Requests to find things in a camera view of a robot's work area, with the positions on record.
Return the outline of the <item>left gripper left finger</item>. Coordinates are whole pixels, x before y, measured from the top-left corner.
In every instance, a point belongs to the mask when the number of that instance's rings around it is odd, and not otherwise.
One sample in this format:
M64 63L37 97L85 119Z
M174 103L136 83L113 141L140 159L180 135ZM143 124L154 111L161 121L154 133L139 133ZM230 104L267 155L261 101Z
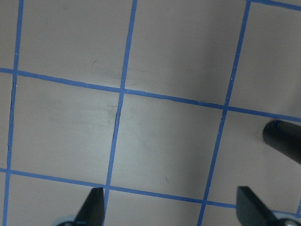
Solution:
M105 218L103 188L92 188L80 208L74 226L102 226Z

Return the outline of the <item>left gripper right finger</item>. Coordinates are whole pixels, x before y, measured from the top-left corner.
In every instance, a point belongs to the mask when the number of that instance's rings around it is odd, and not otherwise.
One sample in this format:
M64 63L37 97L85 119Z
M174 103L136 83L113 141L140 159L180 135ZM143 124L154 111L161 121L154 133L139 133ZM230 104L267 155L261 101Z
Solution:
M282 225L282 221L247 186L237 187L236 216L242 226Z

